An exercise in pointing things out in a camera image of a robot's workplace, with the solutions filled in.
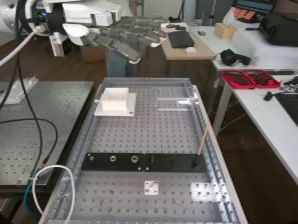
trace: red tray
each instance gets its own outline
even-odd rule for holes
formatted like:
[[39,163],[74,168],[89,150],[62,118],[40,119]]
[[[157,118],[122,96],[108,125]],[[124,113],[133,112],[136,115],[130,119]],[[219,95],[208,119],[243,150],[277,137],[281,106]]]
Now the red tray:
[[245,70],[243,73],[255,83],[255,87],[261,89],[279,88],[281,83],[262,70]]
[[238,71],[238,70],[230,70],[230,71],[222,71],[221,75],[226,82],[230,84],[233,89],[254,89],[255,83],[249,78],[249,76]]

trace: cardboard box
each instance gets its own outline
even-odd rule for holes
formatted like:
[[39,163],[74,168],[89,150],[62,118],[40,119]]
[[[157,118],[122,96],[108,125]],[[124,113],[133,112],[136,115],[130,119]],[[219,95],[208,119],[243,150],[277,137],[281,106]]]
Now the cardboard box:
[[233,39],[235,28],[233,26],[226,26],[222,23],[215,24],[214,34],[221,39]]
[[105,51],[96,47],[81,47],[82,59],[86,63],[105,61]]

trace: keyboard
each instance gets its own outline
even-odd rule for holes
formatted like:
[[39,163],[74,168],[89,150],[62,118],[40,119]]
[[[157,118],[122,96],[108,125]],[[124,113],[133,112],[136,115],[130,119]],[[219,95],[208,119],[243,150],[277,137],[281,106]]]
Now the keyboard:
[[168,34],[172,48],[188,48],[194,46],[194,42],[186,31],[176,31]]
[[298,125],[298,94],[278,93],[275,94],[275,97],[293,121]]

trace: computer monitor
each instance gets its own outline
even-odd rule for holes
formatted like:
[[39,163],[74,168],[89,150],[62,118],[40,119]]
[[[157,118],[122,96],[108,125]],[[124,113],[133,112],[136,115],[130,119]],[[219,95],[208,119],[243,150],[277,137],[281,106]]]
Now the computer monitor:
[[277,0],[234,0],[233,6],[241,9],[255,11],[259,15],[266,15],[273,11]]

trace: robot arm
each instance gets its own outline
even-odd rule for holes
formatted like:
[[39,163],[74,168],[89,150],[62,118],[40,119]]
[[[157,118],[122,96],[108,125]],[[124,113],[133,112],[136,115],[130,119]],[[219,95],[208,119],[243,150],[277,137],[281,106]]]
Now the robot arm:
[[19,4],[24,6],[24,29],[32,32],[44,26],[39,35],[49,37],[55,56],[64,56],[70,40],[80,46],[105,47],[138,63],[146,46],[158,46],[166,38],[160,29],[165,19],[124,17],[122,7],[108,0],[19,0]]

